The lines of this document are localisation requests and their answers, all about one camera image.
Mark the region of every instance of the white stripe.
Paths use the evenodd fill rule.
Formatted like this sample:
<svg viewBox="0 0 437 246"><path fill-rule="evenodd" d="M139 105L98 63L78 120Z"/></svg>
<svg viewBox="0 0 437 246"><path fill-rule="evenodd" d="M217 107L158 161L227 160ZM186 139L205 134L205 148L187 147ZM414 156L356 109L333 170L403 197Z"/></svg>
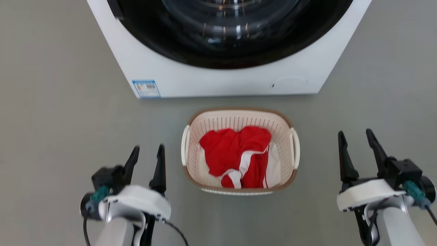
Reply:
<svg viewBox="0 0 437 246"><path fill-rule="evenodd" d="M241 173L237 170L231 169L232 171L228 173L229 178L232 180L234 184L234 189L241 189Z"/></svg>
<svg viewBox="0 0 437 246"><path fill-rule="evenodd" d="M243 154L241 154L241 161L240 161L240 167L239 167L241 177L244 177L247 170L249 169L250 158L252 157L252 155L262 154L262 153L266 152L268 148L269 147L267 146L267 148L263 152L261 152L261 151L245 151L245 152L243 152Z"/></svg>

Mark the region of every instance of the basket handle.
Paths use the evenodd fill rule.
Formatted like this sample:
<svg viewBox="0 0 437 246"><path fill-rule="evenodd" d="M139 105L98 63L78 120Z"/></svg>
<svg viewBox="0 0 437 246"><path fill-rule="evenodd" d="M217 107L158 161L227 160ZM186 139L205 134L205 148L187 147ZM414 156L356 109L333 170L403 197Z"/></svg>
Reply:
<svg viewBox="0 0 437 246"><path fill-rule="evenodd" d="M184 133L182 134L182 143L180 144L180 158L182 159L182 165L187 165L187 155L188 155L188 140L190 139L190 125L185 127Z"/></svg>
<svg viewBox="0 0 437 246"><path fill-rule="evenodd" d="M299 142L299 136L296 130L292 127L290 133L290 141L292 141L292 145L294 146L294 149L296 149L295 152L295 169L299 167L299 161L300 161L300 142Z"/></svg>

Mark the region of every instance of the basket rim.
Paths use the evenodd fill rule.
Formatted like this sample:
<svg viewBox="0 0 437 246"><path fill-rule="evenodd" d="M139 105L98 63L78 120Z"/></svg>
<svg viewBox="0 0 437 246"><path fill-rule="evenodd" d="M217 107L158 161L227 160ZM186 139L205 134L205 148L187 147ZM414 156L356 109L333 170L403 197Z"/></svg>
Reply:
<svg viewBox="0 0 437 246"><path fill-rule="evenodd" d="M267 113L273 113L278 116L280 116L285 122L288 124L290 128L293 128L293 123L288 119L285 114L273 110L273 109L264 109L264 108L256 108L256 107L217 107L217 108L210 108L210 109L203 109L200 111L197 111L188 121L188 125L191 126L194 119L197 118L197 116L206 113L206 112L213 112L213 111L223 111L223 110L233 110L233 111L240 111L240 110L246 110L246 111L259 111L259 112L267 112ZM198 182L196 182L188 172L188 168L186 166L183 166L184 173L187 176L187 178L197 187L202 189L208 189L208 190L214 190L218 192L232 192L232 193L265 193L265 192L274 192L285 189L287 186L289 186L294 179L296 178L297 169L293 169L291 172L290 178L287 180L287 182L283 183L282 185L275 186L272 188L243 188L243 189L233 189L233 188L223 188L223 187L215 187L215 186L206 186L202 185Z"/></svg>
<svg viewBox="0 0 437 246"><path fill-rule="evenodd" d="M246 110L246 111L260 111L260 112L267 112L267 113L273 113L278 116L280 116L285 122L288 124L290 128L293 128L293 123L288 119L285 114L273 110L273 109L264 109L264 108L255 108L255 107L218 107L218 108L210 108L210 109L203 109L200 111L197 111L188 121L188 125L191 126L191 123L193 123L194 119L197 118L197 116L206 113L206 112L213 112L213 111L224 111L224 110L233 110L233 111L240 111L240 110Z"/></svg>
<svg viewBox="0 0 437 246"><path fill-rule="evenodd" d="M280 191L283 190L285 188L287 188L287 186L289 186L294 179L296 178L296 174L297 174L298 170L297 169L293 169L290 178L287 180L287 182L279 185L279 186L275 186L272 188L242 188L242 189L234 189L234 188L224 188L224 187L215 187L215 186L207 186L207 185L202 185L198 182L196 182L190 175L190 173L188 172L188 168L186 166L184 166L184 173L187 176L187 178L197 187L202 188L202 189L208 189L208 190L215 190L215 191L219 191L219 192L233 192L233 193L265 193L265 192L274 192L274 191Z"/></svg>

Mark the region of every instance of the washing machine door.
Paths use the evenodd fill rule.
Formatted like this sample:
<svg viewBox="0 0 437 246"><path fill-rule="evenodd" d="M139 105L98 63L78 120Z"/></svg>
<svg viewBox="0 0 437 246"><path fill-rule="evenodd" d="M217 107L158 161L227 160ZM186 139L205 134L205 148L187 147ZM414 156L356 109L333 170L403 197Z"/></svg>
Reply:
<svg viewBox="0 0 437 246"><path fill-rule="evenodd" d="M177 62L236 69L288 57L326 34L352 0L108 0L140 42Z"/></svg>

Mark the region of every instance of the clothes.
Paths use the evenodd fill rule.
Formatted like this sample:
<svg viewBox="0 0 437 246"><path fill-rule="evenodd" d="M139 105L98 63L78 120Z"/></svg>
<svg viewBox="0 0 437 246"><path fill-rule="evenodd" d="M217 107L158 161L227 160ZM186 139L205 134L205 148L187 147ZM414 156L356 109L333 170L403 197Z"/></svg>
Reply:
<svg viewBox="0 0 437 246"><path fill-rule="evenodd" d="M221 180L223 187L238 189L267 188L281 181L279 154L267 129L245 127L240 132L232 129L210 131L199 143L205 150L209 174L216 177L205 174L201 152L199 173L208 183L217 184Z"/></svg>
<svg viewBox="0 0 437 246"><path fill-rule="evenodd" d="M281 183L281 159L274 141L270 141L268 149L268 163L266 169L265 181L263 181L264 188L272 188ZM205 160L205 150L199 145L197 153L197 175L200 183L206 186L223 187L222 176L216 177L209 174L209 167Z"/></svg>

